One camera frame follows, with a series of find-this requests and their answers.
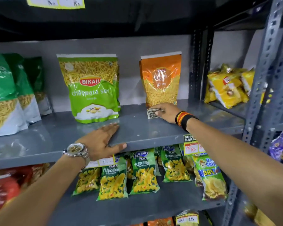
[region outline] human hand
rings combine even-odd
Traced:
[[[175,124],[176,115],[181,112],[181,110],[172,103],[161,103],[151,108],[159,108],[161,110],[156,111],[155,114],[169,123]]]
[[[103,126],[79,138],[76,143],[82,143],[87,147],[91,161],[107,158],[127,147],[126,143],[117,144],[113,147],[107,146],[118,128],[119,125],[116,123]]]

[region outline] orange snack packet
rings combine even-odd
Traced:
[[[148,226],[174,226],[172,217],[148,221]]]
[[[181,51],[141,56],[140,73],[147,107],[163,102],[177,104],[180,70]]]

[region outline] watch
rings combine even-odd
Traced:
[[[82,170],[89,164],[89,152],[87,147],[82,143],[72,143],[64,151],[63,155],[70,157],[83,157],[85,159],[85,166]]]

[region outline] red logo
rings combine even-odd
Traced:
[[[80,83],[83,86],[95,86],[101,82],[101,77],[83,77],[80,78]]]
[[[223,84],[226,85],[226,84],[228,84],[229,82],[230,82],[230,78],[226,76],[226,77],[223,79]]]

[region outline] black wristband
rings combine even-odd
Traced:
[[[175,123],[178,125],[178,122],[177,122],[177,117],[178,115],[181,113],[181,112],[184,112],[184,111],[180,111],[179,113],[177,113],[176,117],[175,117]]]
[[[186,123],[188,122],[188,120],[189,120],[190,118],[195,118],[195,119],[199,120],[197,117],[195,117],[195,116],[192,115],[192,114],[186,114],[186,115],[182,118],[182,121],[181,121],[181,127],[182,127],[182,129],[185,130],[186,132],[188,132],[188,131],[186,130]]]

